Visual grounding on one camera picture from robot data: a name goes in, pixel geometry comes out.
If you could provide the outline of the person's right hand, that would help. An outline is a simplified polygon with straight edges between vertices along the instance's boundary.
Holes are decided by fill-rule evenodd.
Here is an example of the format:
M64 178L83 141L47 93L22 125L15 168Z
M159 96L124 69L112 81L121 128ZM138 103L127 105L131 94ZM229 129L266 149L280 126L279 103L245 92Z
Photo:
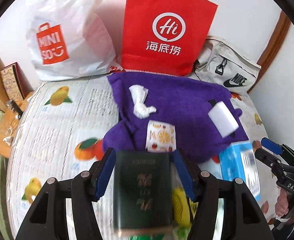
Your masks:
M284 189L281 189L280 194L277 198L275 204L275 214L279 217L286 215L289 212L289 203L287 199L287 192ZM287 222L288 224L294 223L294 213L291 215L290 219Z

